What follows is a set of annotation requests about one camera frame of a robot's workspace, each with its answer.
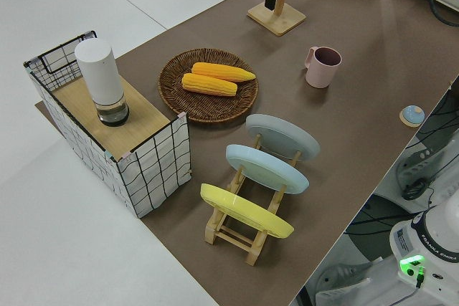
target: pink mug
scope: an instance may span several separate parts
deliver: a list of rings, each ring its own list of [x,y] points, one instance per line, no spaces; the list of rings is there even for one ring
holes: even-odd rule
[[[304,62],[308,69],[306,82],[319,89],[329,86],[341,61],[343,59],[335,49],[311,47]]]

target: corn cob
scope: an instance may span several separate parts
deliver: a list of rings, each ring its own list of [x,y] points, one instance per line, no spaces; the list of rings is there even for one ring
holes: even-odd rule
[[[193,73],[185,73],[181,84],[185,90],[208,95],[231,97],[235,96],[237,91],[237,85],[233,82]]]
[[[255,75],[239,67],[225,64],[211,64],[209,62],[195,62],[191,72],[197,75],[226,80],[228,82],[245,82],[255,79]]]

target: wooden block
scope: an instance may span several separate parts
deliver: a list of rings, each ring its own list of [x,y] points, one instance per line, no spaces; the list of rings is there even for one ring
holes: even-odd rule
[[[56,89],[53,94],[78,122],[119,161],[124,153],[150,138],[170,121],[131,84],[121,78],[129,107],[129,117],[119,127],[108,127],[99,120],[93,100],[82,77]]]
[[[263,25],[277,36],[282,36],[302,23],[306,16],[288,4],[284,4],[282,14],[279,16],[265,8],[265,3],[252,7],[247,15]]]

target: storage basket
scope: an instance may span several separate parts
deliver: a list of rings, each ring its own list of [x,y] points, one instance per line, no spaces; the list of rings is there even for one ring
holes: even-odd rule
[[[55,125],[85,165],[137,217],[160,206],[191,178],[188,122],[185,113],[116,160],[94,139],[53,91],[81,76],[75,48],[87,32],[24,63]]]

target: woven plate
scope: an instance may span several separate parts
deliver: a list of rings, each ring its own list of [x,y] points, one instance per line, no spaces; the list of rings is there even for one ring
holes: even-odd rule
[[[177,114],[186,112],[188,119],[201,123],[221,123],[241,116],[252,107],[258,94],[257,78],[237,83],[234,97],[204,95],[184,90],[181,79],[190,73],[195,62],[227,64],[253,73],[237,55],[218,49],[201,48],[183,52],[161,71],[158,90],[163,101]]]

